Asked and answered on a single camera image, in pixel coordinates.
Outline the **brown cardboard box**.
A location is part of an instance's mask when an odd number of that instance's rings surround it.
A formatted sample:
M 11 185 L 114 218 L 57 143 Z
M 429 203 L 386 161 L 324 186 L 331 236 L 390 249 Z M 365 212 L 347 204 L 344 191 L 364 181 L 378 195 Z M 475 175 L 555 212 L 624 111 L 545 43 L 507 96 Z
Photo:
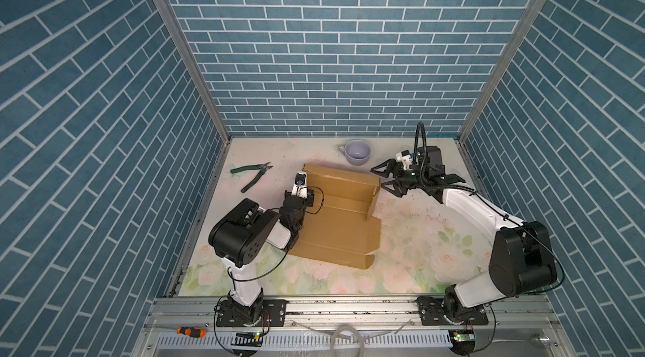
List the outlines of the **brown cardboard box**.
M 307 164 L 314 206 L 305 214 L 292 256 L 366 270 L 381 244 L 381 220 L 374 216 L 379 177 Z

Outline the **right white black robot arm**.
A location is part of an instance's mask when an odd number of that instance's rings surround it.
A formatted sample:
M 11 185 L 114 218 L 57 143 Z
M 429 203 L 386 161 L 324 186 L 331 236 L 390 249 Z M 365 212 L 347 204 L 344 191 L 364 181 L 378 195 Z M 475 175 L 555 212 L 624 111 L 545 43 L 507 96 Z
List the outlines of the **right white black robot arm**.
M 382 177 L 381 187 L 395 197 L 422 190 L 464 216 L 492 241 L 487 271 L 446 290 L 443 320 L 465 323 L 483 313 L 487 303 L 534 293 L 557 281 L 558 263 L 547 227 L 537 221 L 520 221 L 467 187 L 462 177 L 448 174 L 438 147 L 404 150 L 371 172 Z

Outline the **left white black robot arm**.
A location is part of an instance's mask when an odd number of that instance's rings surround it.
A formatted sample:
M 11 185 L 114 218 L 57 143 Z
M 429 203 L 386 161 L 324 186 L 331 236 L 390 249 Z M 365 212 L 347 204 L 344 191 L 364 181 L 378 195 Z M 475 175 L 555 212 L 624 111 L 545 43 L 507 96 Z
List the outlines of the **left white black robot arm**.
M 212 228 L 208 244 L 233 282 L 229 295 L 233 316 L 244 324 L 256 323 L 262 316 L 264 292 L 255 258 L 266 243 L 289 252 L 299 239 L 307 208 L 314 200 L 314 190 L 305 188 L 286 192 L 277 210 L 263 209 L 245 198 Z

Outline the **lavender ceramic cup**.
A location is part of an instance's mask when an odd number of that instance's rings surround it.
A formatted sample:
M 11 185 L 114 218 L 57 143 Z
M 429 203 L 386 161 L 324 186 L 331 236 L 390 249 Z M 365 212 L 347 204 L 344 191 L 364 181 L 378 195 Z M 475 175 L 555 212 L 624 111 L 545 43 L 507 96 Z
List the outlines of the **lavender ceramic cup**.
M 350 140 L 338 146 L 339 152 L 352 166 L 362 166 L 371 158 L 371 147 L 364 140 Z

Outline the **clear plastic tube loop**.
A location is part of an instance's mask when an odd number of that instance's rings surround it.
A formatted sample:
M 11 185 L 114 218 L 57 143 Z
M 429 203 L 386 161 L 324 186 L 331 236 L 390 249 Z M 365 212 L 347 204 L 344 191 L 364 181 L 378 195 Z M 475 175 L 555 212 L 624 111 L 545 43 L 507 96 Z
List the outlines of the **clear plastic tube loop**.
M 342 347 L 346 345 L 355 345 L 357 347 L 356 356 L 364 357 L 366 351 L 366 339 L 357 330 L 349 324 L 341 324 L 334 330 L 330 338 L 330 350 L 332 356 L 341 356 Z

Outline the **orange black screwdriver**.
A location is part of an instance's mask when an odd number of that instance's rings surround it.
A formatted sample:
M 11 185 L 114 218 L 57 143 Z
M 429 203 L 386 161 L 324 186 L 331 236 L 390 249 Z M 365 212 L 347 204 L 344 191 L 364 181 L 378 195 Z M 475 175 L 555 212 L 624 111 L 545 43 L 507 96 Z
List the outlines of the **orange black screwdriver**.
M 206 329 L 200 327 L 181 326 L 176 330 L 176 333 L 182 334 L 195 339 L 202 339 L 206 336 Z

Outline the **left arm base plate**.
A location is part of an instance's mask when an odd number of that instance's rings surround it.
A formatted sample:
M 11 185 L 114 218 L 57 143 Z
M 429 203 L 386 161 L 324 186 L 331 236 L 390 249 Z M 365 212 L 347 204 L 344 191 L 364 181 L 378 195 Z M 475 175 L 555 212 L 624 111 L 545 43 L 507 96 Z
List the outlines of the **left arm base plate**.
M 223 299 L 214 310 L 218 316 L 215 325 L 218 328 L 241 327 L 283 327 L 287 314 L 287 300 L 256 300 L 251 306 L 244 306 L 232 298 Z

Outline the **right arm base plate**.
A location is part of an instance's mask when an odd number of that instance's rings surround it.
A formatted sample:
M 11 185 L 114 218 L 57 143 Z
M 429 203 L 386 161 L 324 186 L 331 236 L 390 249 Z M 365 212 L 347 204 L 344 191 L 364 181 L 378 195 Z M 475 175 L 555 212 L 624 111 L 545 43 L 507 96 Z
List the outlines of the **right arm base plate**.
M 465 308 L 453 298 L 421 296 L 416 299 L 423 326 L 487 325 L 489 319 L 482 306 Z

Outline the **aluminium mounting rail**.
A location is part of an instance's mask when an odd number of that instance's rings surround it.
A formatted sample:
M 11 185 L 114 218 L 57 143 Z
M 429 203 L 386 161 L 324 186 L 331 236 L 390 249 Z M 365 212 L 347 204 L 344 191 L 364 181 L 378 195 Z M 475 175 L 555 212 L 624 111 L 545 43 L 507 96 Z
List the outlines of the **aluminium mounting rail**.
M 559 329 L 561 324 L 545 296 L 507 298 L 481 307 L 487 323 L 472 318 L 448 321 L 439 296 L 277 296 L 265 298 L 265 313 L 258 325 L 272 329 L 293 328 L 298 324 L 311 328 L 333 328 L 349 323 L 356 328 L 498 328 Z M 146 329 L 175 330 L 180 326 L 208 328 L 213 325 L 215 308 L 225 305 L 218 298 L 157 298 L 145 320 Z

